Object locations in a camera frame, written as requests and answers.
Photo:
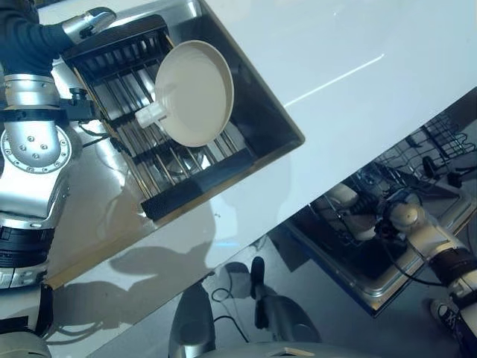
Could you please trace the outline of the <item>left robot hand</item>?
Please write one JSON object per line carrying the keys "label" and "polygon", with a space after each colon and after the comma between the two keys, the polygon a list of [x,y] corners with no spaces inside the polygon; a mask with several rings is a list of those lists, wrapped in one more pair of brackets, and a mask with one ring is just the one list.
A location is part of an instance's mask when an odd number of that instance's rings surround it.
{"label": "left robot hand", "polygon": [[5,75],[49,77],[64,51],[116,20],[108,7],[95,7],[53,25],[40,24],[33,1],[1,2],[1,67]]}

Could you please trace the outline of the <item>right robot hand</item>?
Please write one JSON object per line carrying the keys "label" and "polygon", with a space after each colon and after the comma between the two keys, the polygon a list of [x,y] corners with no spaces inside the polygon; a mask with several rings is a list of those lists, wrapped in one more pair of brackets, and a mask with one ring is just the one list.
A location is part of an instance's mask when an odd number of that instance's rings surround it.
{"label": "right robot hand", "polygon": [[382,199],[376,207],[376,238],[392,242],[402,235],[391,223],[391,211],[398,204],[422,204],[420,196],[410,189],[399,189]]}

